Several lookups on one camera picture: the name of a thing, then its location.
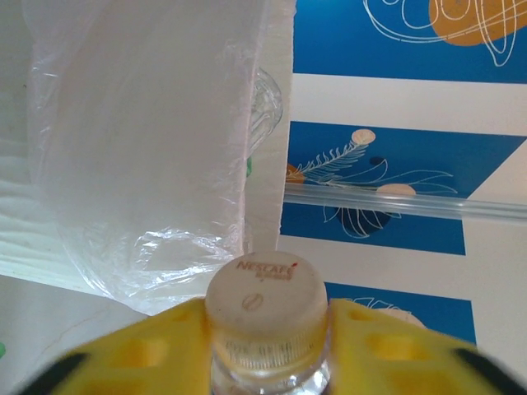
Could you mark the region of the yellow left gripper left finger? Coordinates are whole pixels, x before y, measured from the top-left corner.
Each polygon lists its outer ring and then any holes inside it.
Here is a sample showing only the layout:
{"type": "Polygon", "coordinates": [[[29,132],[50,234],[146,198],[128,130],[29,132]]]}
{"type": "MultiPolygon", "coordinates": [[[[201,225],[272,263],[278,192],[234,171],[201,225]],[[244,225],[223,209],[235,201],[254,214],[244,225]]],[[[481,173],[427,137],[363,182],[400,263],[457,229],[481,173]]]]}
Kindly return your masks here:
{"type": "Polygon", "coordinates": [[[64,353],[19,394],[209,394],[209,325],[202,299],[64,353]]]}

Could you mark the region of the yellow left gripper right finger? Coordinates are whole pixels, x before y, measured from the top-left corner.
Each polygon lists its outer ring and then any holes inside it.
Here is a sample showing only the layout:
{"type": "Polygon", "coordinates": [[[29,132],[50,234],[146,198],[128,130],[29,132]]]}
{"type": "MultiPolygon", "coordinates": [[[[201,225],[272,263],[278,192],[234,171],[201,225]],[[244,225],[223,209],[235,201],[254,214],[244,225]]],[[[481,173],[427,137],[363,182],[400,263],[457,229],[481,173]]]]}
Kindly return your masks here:
{"type": "Polygon", "coordinates": [[[330,394],[517,394],[518,379],[469,342],[350,300],[329,303],[330,394]]]}

